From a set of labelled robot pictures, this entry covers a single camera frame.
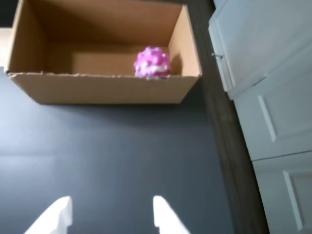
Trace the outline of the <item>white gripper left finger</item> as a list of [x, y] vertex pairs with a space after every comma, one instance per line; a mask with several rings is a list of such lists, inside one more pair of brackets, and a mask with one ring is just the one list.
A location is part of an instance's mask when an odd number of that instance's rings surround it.
[[73, 202], [70, 196], [65, 196], [51, 204], [25, 234], [67, 234], [72, 224]]

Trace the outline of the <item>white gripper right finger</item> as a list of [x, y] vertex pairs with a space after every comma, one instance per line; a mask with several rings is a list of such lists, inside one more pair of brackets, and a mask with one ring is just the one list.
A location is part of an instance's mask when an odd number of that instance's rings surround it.
[[160, 234], [190, 234], [170, 204], [160, 195], [153, 197], [154, 225]]

